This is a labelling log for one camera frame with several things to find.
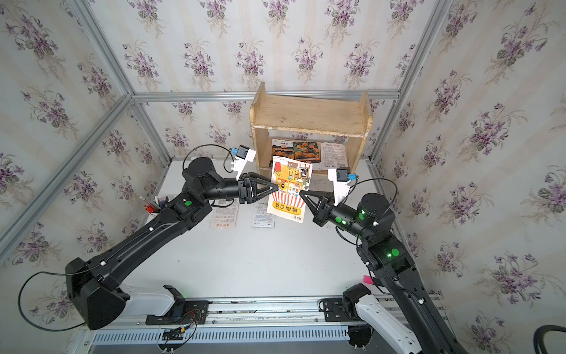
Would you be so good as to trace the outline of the small white seed bag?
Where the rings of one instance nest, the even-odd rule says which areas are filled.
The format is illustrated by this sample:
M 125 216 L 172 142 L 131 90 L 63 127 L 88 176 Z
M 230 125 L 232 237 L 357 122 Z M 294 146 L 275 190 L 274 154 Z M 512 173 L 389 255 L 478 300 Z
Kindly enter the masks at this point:
M 251 227 L 261 229 L 272 229 L 275 227 L 275 215 L 268 212 L 268 203 L 259 202 L 255 204 Z

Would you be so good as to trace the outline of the pink storefront seed bag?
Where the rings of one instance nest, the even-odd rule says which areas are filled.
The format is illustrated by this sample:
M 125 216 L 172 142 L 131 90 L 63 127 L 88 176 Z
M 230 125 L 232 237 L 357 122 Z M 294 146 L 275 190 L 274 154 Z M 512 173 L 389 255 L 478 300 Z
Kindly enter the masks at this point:
M 277 184 L 278 190 L 269 195 L 267 212 L 302 224 L 307 207 L 300 192 L 309 190 L 311 177 L 311 163 L 275 156 L 271 181 Z

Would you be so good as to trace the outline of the white barcode seed bag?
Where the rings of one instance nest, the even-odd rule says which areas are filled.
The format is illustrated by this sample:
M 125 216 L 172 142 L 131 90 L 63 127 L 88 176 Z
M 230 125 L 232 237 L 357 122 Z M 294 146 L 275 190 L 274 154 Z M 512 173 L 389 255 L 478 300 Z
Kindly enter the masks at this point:
M 210 227 L 220 230 L 234 229 L 237 223 L 238 211 L 238 204 L 214 208 Z

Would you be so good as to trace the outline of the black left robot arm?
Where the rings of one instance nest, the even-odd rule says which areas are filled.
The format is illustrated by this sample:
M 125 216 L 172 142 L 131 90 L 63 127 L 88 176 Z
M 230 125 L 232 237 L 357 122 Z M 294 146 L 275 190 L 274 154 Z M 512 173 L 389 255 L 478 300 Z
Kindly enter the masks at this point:
M 66 268 L 69 299 L 91 330 L 119 317 L 147 315 L 184 320 L 186 301 L 173 286 L 134 291 L 123 281 L 147 258 L 176 237 L 192 230 L 210 212 L 212 201 L 232 199 L 254 204 L 279 186 L 258 173 L 220 176 L 211 159 L 201 157 L 182 171 L 181 192 L 132 236 L 90 260 L 74 259 Z

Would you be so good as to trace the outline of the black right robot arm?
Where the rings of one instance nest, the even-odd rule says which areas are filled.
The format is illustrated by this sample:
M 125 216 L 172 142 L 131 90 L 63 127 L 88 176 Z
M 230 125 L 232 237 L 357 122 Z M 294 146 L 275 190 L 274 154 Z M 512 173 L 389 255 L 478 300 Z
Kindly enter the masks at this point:
M 320 227 L 332 223 L 356 237 L 355 249 L 375 285 L 387 289 L 406 319 L 402 324 L 363 284 L 343 292 L 343 309 L 371 326 L 396 353 L 465 353 L 430 299 L 416 264 L 391 232 L 395 219 L 388 199 L 365 194 L 356 208 L 336 204 L 332 193 L 302 191 L 302 200 Z

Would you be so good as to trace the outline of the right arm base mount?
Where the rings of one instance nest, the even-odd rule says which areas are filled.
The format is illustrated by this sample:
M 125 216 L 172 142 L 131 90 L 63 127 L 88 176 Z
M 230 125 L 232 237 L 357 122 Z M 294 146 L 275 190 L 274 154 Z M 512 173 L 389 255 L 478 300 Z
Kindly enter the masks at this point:
M 358 283 L 339 297 L 319 300 L 318 309 L 323 313 L 325 322 L 360 322 L 355 306 L 366 295 L 371 295 L 370 289 Z

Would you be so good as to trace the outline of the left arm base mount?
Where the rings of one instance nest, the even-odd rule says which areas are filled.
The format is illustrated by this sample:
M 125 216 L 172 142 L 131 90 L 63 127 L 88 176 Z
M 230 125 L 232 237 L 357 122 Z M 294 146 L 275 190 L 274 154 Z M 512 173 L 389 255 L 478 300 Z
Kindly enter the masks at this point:
M 173 304 L 162 316 L 147 315 L 146 325 L 187 325 L 195 321 L 203 325 L 206 321 L 210 302 L 184 298 L 173 286 L 164 285 L 167 295 L 172 295 Z

